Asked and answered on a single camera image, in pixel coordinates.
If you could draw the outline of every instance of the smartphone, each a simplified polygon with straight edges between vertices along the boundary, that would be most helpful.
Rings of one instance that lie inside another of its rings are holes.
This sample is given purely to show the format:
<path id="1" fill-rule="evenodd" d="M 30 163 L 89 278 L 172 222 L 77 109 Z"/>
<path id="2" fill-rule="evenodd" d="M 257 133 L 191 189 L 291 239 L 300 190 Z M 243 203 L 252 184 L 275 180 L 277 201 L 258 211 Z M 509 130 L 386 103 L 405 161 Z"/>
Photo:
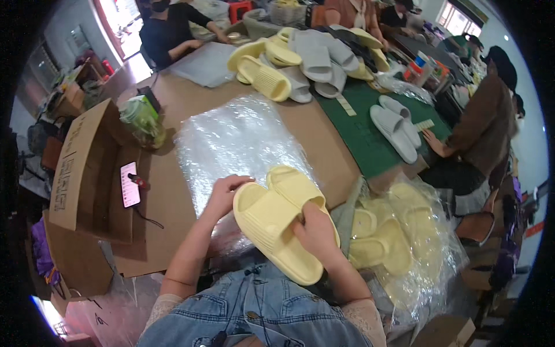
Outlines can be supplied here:
<path id="1" fill-rule="evenodd" d="M 140 203 L 139 186 L 128 177 L 129 174 L 137 174 L 137 163 L 132 162 L 120 168 L 120 180 L 122 182 L 123 207 L 129 208 Z"/>

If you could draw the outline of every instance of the red stool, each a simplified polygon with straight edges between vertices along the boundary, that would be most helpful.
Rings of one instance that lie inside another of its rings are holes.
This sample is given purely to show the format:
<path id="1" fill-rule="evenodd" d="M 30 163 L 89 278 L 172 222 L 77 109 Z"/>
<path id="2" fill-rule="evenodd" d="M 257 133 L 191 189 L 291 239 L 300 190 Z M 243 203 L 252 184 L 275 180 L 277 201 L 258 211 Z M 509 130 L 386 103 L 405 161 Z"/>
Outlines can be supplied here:
<path id="1" fill-rule="evenodd" d="M 229 20 L 232 24 L 235 24 L 243 18 L 245 13 L 252 9 L 252 1 L 229 2 Z"/>

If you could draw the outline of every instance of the green cutting mat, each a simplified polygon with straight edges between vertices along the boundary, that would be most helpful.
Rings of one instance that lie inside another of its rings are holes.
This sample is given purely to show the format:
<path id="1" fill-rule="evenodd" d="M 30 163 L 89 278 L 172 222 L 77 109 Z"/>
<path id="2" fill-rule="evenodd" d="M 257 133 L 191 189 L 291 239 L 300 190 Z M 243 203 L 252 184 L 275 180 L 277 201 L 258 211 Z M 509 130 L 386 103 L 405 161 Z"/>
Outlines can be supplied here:
<path id="1" fill-rule="evenodd" d="M 347 79 L 343 96 L 357 113 L 353 117 L 347 115 L 336 99 L 326 99 L 317 93 L 314 95 L 351 151 L 364 177 L 377 176 L 403 161 L 370 119 L 370 107 L 378 103 L 378 97 L 382 95 L 380 92 L 372 89 L 366 82 Z M 387 95 L 411 111 L 413 123 L 431 119 L 434 126 L 430 130 L 439 140 L 444 140 L 451 134 L 451 129 L 432 106 L 404 95 Z M 422 133 L 420 138 L 422 146 L 418 153 L 426 154 L 428 146 Z"/>

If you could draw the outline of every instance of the jacket button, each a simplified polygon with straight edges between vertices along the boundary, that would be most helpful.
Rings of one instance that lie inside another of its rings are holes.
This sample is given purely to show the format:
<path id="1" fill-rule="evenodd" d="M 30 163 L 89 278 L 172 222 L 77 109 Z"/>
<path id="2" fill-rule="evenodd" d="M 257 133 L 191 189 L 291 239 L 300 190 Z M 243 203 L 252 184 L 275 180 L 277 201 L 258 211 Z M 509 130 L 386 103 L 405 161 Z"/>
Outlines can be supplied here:
<path id="1" fill-rule="evenodd" d="M 258 315 L 257 315 L 255 312 L 252 312 L 252 311 L 248 311 L 248 312 L 246 313 L 246 316 L 249 317 L 250 319 L 256 319 L 256 318 L 258 318 Z"/>

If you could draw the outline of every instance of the lace sleeve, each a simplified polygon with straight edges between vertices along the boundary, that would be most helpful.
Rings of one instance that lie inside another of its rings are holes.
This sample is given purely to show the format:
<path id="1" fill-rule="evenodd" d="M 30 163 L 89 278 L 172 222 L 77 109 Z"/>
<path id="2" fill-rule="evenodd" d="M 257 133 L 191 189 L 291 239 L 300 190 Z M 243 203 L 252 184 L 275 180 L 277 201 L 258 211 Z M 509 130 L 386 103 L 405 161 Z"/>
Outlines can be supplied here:
<path id="1" fill-rule="evenodd" d="M 364 299 L 341 308 L 345 318 L 366 336 L 374 347 L 386 347 L 384 327 L 374 302 Z"/>
<path id="2" fill-rule="evenodd" d="M 162 294 L 154 303 L 152 307 L 152 312 L 150 312 L 150 317 L 147 320 L 147 325 L 144 327 L 144 332 L 158 319 L 162 318 L 163 316 L 167 315 L 174 307 L 181 304 L 184 301 L 183 298 L 174 295 L 174 294 Z"/>

